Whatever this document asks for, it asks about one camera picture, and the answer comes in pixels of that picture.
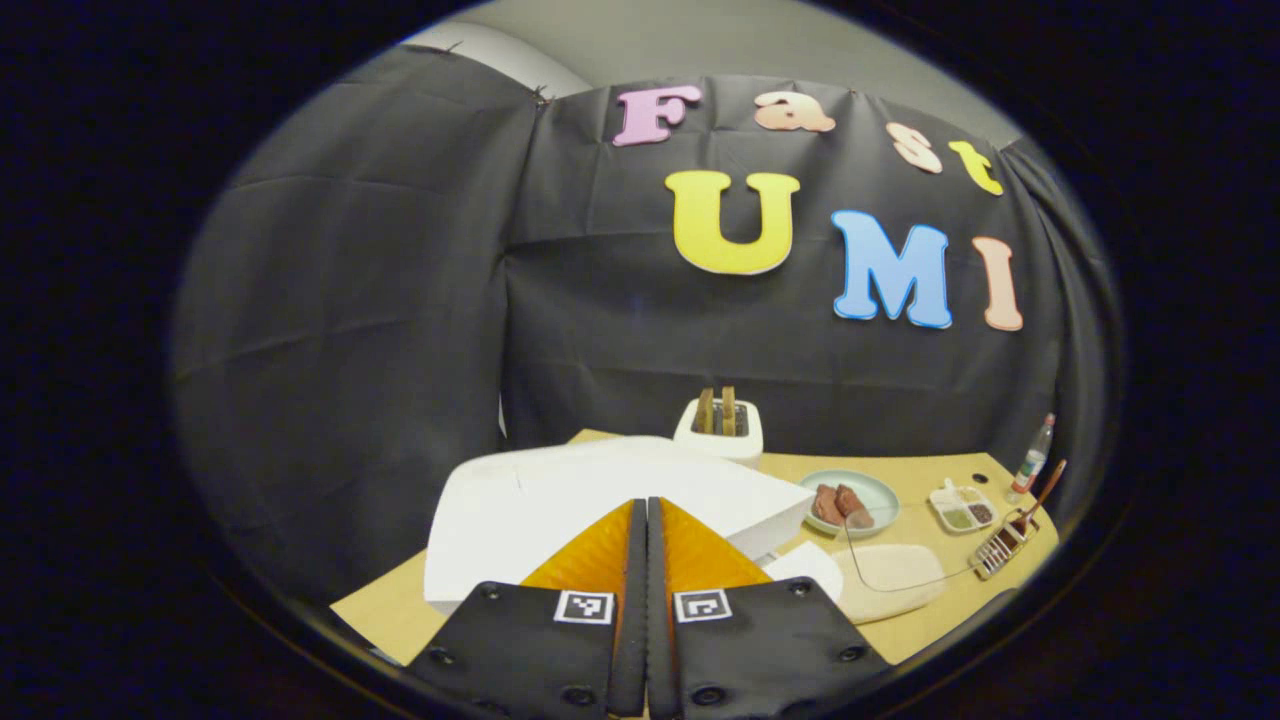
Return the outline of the clear plastic bottle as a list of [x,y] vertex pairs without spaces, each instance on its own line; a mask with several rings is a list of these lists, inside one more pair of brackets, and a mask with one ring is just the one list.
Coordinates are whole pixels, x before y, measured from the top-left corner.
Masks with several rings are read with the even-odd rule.
[[1030,442],[1030,447],[1025,452],[1025,456],[1014,474],[1012,482],[1005,495],[1006,501],[1011,505],[1021,502],[1023,497],[1028,495],[1032,484],[1044,468],[1052,445],[1055,424],[1056,415],[1053,413],[1048,413],[1039,429],[1036,432],[1036,437]]

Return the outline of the pale green plate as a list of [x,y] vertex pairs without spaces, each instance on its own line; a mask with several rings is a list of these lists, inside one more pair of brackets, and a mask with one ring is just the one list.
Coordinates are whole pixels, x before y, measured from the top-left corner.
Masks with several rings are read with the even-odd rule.
[[832,527],[819,521],[812,515],[812,510],[809,510],[805,516],[805,523],[812,529],[827,536],[846,536],[860,539],[879,534],[881,532],[887,530],[899,519],[902,509],[899,497],[886,483],[865,473],[829,469],[814,471],[804,477],[797,483],[799,487],[810,489],[814,493],[819,484],[833,486],[836,488],[838,486],[851,487],[868,507],[870,515],[876,519],[876,525],[869,530],[854,530],[847,529],[845,525]]

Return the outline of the white toaster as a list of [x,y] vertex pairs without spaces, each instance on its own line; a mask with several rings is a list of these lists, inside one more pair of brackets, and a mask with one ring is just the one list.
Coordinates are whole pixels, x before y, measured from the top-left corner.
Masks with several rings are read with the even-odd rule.
[[685,448],[696,448],[701,452],[726,459],[745,468],[758,469],[764,454],[763,423],[758,407],[748,401],[735,401],[735,434],[723,436],[718,433],[722,425],[722,402],[716,398],[713,407],[713,432],[700,433],[695,430],[695,420],[701,414],[698,411],[699,401],[691,400],[684,410],[672,439]]

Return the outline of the cream rounded board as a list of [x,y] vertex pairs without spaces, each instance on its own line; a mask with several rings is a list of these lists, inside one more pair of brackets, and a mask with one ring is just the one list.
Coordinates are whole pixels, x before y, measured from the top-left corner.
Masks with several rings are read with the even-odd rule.
[[874,623],[937,600],[947,575],[923,544],[872,544],[832,553],[844,577],[836,605],[851,623]]

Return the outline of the white divided rice dish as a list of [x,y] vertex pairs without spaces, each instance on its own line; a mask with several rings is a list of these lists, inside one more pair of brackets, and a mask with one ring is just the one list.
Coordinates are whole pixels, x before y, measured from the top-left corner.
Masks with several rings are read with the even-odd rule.
[[927,502],[941,528],[952,536],[986,529],[997,519],[996,507],[978,488],[957,486],[951,478],[945,478]]

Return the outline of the black backdrop cloth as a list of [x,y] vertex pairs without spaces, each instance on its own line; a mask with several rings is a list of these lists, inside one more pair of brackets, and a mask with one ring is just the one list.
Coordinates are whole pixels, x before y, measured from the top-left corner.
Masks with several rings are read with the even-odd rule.
[[983,452],[1043,418],[1084,501],[1117,411],[1101,238],[1025,142],[851,88],[684,74],[549,101],[399,46],[215,202],[175,309],[209,511],[329,603],[422,550],[447,477],[732,386],[773,454]]

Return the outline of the brown wooden spoon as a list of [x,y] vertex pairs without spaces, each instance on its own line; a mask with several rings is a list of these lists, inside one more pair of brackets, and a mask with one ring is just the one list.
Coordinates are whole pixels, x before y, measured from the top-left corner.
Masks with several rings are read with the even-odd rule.
[[1064,457],[1059,461],[1057,466],[1053,469],[1052,475],[1050,477],[1041,495],[1037,497],[1036,502],[1029,509],[1020,510],[1018,516],[1012,520],[1012,528],[1019,534],[1027,536],[1028,527],[1032,524],[1034,515],[1041,509],[1043,502],[1052,495],[1066,468],[1068,468],[1068,460]]

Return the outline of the white rice cooker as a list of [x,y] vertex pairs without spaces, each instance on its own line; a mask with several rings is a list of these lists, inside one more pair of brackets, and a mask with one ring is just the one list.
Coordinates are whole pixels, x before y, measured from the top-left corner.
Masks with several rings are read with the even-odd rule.
[[655,436],[476,457],[442,491],[422,597],[451,614],[477,583],[521,582],[594,521],[650,497],[672,501],[756,560],[797,534],[815,495]]

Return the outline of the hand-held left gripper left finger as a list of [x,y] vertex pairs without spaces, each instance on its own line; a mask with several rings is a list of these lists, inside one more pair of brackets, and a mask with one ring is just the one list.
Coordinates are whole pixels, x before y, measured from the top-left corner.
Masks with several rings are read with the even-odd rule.
[[477,583],[410,674],[490,719],[643,711],[646,503],[621,503],[525,580]]

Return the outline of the white flat board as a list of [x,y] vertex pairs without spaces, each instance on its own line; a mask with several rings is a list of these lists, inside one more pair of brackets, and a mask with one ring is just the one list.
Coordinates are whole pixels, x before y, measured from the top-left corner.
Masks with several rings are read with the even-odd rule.
[[771,553],[760,568],[776,582],[808,577],[836,602],[844,592],[845,577],[836,559],[812,542],[785,553]]

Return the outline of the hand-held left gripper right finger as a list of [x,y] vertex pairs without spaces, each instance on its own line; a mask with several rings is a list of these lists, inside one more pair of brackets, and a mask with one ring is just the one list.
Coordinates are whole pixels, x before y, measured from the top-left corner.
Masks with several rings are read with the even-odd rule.
[[823,717],[888,673],[814,578],[768,578],[668,500],[646,515],[652,717]]

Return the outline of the wire chopstick holder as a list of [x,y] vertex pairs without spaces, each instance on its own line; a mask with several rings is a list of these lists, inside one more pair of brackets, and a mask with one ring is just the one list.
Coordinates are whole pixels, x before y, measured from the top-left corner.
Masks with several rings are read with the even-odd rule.
[[1036,519],[1027,519],[1020,511],[1015,512],[969,557],[972,571],[982,582],[991,579],[1018,556],[1039,529]]

